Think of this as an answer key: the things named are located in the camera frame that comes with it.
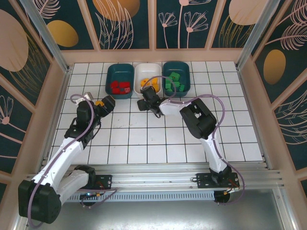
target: red blocks in bin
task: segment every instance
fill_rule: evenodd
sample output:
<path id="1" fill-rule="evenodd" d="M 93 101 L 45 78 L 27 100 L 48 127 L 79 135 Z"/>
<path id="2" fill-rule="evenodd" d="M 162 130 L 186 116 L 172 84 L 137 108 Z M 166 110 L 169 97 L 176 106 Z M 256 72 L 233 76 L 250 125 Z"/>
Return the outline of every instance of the red blocks in bin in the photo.
<path id="1" fill-rule="evenodd" d="M 118 81 L 115 80 L 114 82 L 111 83 L 111 89 L 117 88 L 118 87 Z"/>
<path id="2" fill-rule="evenodd" d="M 130 82 L 128 82 L 128 81 L 120 82 L 120 83 L 119 83 L 119 87 L 120 87 L 121 89 L 130 88 Z"/>
<path id="3" fill-rule="evenodd" d="M 112 88 L 112 94 L 120 94 L 119 88 Z"/>
<path id="4" fill-rule="evenodd" d="M 117 80 L 111 83 L 112 94 L 127 94 L 131 92 L 130 82 L 118 82 Z"/>

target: cable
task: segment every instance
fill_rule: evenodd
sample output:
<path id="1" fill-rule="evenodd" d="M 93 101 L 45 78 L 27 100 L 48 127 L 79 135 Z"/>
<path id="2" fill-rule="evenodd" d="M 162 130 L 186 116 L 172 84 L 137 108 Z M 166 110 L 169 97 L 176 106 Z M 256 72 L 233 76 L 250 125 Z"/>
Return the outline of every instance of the cable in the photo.
<path id="1" fill-rule="evenodd" d="M 101 122 L 99 122 L 99 128 L 98 128 L 97 132 L 94 134 L 94 136 L 93 136 L 92 139 L 94 139 L 94 137 L 96 137 L 96 135 L 97 135 L 97 133 L 100 131 L 100 129 L 101 129 Z"/>
<path id="2" fill-rule="evenodd" d="M 145 83 L 145 85 L 146 85 L 148 82 L 150 82 L 152 79 L 155 79 L 155 78 L 165 78 L 165 79 L 169 79 L 169 80 L 173 83 L 173 81 L 172 81 L 169 77 L 165 77 L 165 76 L 155 76 L 155 77 L 150 78 L 150 79 Z M 189 101 L 186 101 L 186 102 L 173 101 L 173 100 L 171 100 L 171 98 L 174 97 L 174 96 L 176 95 L 176 92 L 177 92 L 174 83 L 173 83 L 173 86 L 174 86 L 174 93 L 173 93 L 173 95 L 171 95 L 171 96 L 168 98 L 168 101 L 171 102 L 171 103 L 175 103 L 175 104 L 188 104 L 188 103 L 191 103 L 191 102 L 193 102 L 193 101 L 195 101 L 196 99 L 199 99 L 199 98 L 201 98 L 201 97 L 212 97 L 212 98 L 216 99 L 216 100 L 221 104 L 223 113 L 222 113 L 222 117 L 221 117 L 220 121 L 217 123 L 217 125 L 216 125 L 216 127 L 215 127 L 215 129 L 214 129 L 214 131 L 213 131 L 213 138 L 212 138 L 212 140 L 213 140 L 213 145 L 214 145 L 215 151 L 216 151 L 217 155 L 219 156 L 219 158 L 221 159 L 221 161 L 223 161 L 226 165 L 228 165 L 230 168 L 232 168 L 232 169 L 240 176 L 240 178 L 241 178 L 241 180 L 242 180 L 242 187 L 243 187 L 243 188 L 242 188 L 242 193 L 241 193 L 240 197 L 239 197 L 238 199 L 236 199 L 235 201 L 232 201 L 232 202 L 229 202 L 229 203 L 224 203 L 224 204 L 225 204 L 225 205 L 230 205 L 230 204 L 237 203 L 237 202 L 243 197 L 244 192 L 245 192 L 245 181 L 244 181 L 244 178 L 243 178 L 242 174 L 241 174 L 234 166 L 232 166 L 230 163 L 228 163 L 227 161 L 225 161 L 225 160 L 223 159 L 223 157 L 221 156 L 221 154 L 220 154 L 220 152 L 219 152 L 219 150 L 218 150 L 218 148 L 217 148 L 217 144 L 216 144 L 216 141 L 215 141 L 215 133 L 216 133 L 217 129 L 219 128 L 219 126 L 221 125 L 221 123 L 222 123 L 222 121 L 224 120 L 224 117 L 225 117 L 225 111 L 226 111 L 226 110 L 225 110 L 225 106 L 224 106 L 222 100 L 221 100 L 220 98 L 218 98 L 217 96 L 214 96 L 214 95 L 212 95 L 212 94 L 203 94 L 203 95 L 194 97 L 193 99 L 191 99 L 191 100 L 189 100 Z"/>
<path id="3" fill-rule="evenodd" d="M 37 182 L 36 186 L 34 187 L 33 189 L 33 192 L 31 193 L 31 196 L 30 196 L 30 199 L 29 199 L 29 206 L 28 206 L 28 223 L 29 225 L 31 226 L 31 228 L 33 229 L 37 229 L 39 228 L 40 226 L 42 226 L 43 222 L 41 222 L 40 224 L 38 225 L 34 225 L 33 222 L 32 222 L 32 219 L 31 219 L 31 209 L 32 209 L 32 203 L 33 203 L 33 200 L 34 200 L 34 196 L 35 196 L 35 193 L 37 192 L 39 186 L 41 185 L 41 183 L 43 182 L 44 178 L 46 177 L 46 175 L 49 173 L 51 167 L 55 164 L 55 162 L 58 160 L 58 158 L 62 155 L 62 153 L 65 152 L 65 150 L 70 146 L 72 145 L 74 142 L 76 142 L 77 140 L 79 140 L 80 138 L 82 138 L 86 133 L 87 131 L 90 129 L 90 127 L 92 126 L 93 124 L 93 120 L 94 120 L 94 108 L 92 106 L 92 104 L 90 103 L 90 101 L 80 95 L 80 94 L 73 94 L 71 97 L 70 97 L 70 100 L 76 104 L 76 102 L 72 99 L 73 97 L 75 96 L 78 96 L 78 97 L 81 97 L 83 99 L 86 100 L 86 102 L 89 104 L 90 106 L 90 109 L 91 109 L 91 120 L 90 120 L 90 123 L 88 125 L 88 127 L 85 129 L 84 132 L 82 132 L 78 137 L 76 137 L 74 140 L 72 140 L 71 142 L 69 142 L 66 146 L 63 147 L 63 149 L 59 152 L 59 154 L 51 161 L 50 165 L 47 167 L 46 171 L 44 172 L 44 174 L 42 175 L 42 177 L 40 178 L 40 180 Z"/>
<path id="4" fill-rule="evenodd" d="M 79 190 L 79 191 L 91 191 L 91 192 L 93 192 L 94 190 Z M 114 188 L 114 189 L 108 189 L 108 190 L 98 190 L 99 192 L 112 192 L 110 195 L 108 195 L 106 198 L 104 198 L 102 201 L 99 201 L 99 202 L 96 202 L 95 204 L 93 204 L 93 205 L 91 205 L 91 206 L 86 206 L 84 203 L 83 203 L 83 201 L 86 199 L 86 198 L 88 198 L 88 197 L 83 197 L 83 199 L 81 200 L 81 204 L 82 204 L 82 207 L 83 208 L 87 208 L 87 209 L 92 209 L 92 208 L 94 208 L 94 207 L 97 207 L 97 206 L 99 206 L 99 205 L 101 205 L 101 204 L 103 204 L 106 200 L 108 200 L 111 196 L 113 196 L 117 191 L 118 191 L 118 189 L 117 188 Z"/>

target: red block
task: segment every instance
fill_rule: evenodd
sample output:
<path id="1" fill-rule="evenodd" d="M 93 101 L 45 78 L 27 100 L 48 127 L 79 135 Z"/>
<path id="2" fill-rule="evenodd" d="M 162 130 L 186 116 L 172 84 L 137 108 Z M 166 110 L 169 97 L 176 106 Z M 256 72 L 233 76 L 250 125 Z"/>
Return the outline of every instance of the red block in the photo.
<path id="1" fill-rule="evenodd" d="M 125 88 L 125 93 L 130 93 L 130 88 Z"/>
<path id="2" fill-rule="evenodd" d="M 120 82 L 119 87 L 122 89 L 130 88 L 130 82 L 129 81 Z"/>
<path id="3" fill-rule="evenodd" d="M 112 89 L 112 94 L 120 94 L 120 89 L 119 88 Z"/>
<path id="4" fill-rule="evenodd" d="M 115 81 L 113 81 L 113 82 L 111 83 L 111 89 L 117 88 L 117 87 L 118 87 L 118 81 L 115 80 Z"/>

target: metal pole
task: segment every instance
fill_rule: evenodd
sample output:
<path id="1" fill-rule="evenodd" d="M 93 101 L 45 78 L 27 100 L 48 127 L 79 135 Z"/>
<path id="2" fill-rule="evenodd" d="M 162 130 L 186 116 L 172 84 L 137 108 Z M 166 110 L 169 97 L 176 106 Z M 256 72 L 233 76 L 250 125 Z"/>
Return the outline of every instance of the metal pole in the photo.
<path id="1" fill-rule="evenodd" d="M 241 52 L 241 55 L 237 62 L 237 69 L 238 71 L 241 71 L 244 64 L 248 60 L 252 50 L 256 46 L 258 40 L 261 38 L 262 33 L 264 32 L 265 28 L 267 27 L 271 17 L 273 16 L 275 10 L 278 7 L 280 0 L 269 0 L 264 7 L 264 10 L 259 17 L 257 23 L 255 24 L 252 32 L 250 33 L 250 36 L 248 37 L 248 40 L 246 41 L 243 50 Z"/>
<path id="2" fill-rule="evenodd" d="M 47 25 L 43 18 L 40 16 L 36 6 L 32 1 L 29 0 L 20 0 L 20 3 L 23 5 L 25 11 L 31 18 L 33 24 L 35 25 L 36 29 L 44 39 L 45 43 L 47 44 L 50 52 L 53 54 L 54 58 L 59 63 L 61 69 L 64 72 L 68 72 L 68 64 L 66 63 L 58 45 L 54 41 L 50 31 L 47 28 Z"/>

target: teal bin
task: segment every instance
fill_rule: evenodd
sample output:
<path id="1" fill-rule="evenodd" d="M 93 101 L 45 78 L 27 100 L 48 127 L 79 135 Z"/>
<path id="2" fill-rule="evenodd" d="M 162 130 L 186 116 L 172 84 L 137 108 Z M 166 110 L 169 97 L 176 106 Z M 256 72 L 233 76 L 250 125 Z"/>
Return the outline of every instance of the teal bin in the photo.
<path id="1" fill-rule="evenodd" d="M 111 83 L 113 81 L 129 81 L 130 93 L 127 94 L 112 94 Z M 134 67 L 130 64 L 114 64 L 107 70 L 106 75 L 106 93 L 111 95 L 114 99 L 128 99 L 133 93 L 134 82 Z"/>
<path id="2" fill-rule="evenodd" d="M 163 65 L 163 76 L 168 77 L 172 72 L 180 74 L 179 83 L 185 85 L 183 92 L 179 92 L 179 87 L 176 88 L 177 92 L 175 97 L 186 96 L 191 88 L 190 69 L 188 64 L 182 61 L 168 61 Z M 166 91 L 165 79 L 163 79 L 162 85 L 166 96 L 171 96 L 174 94 L 173 84 L 171 84 L 171 89 L 173 90 L 172 92 Z"/>

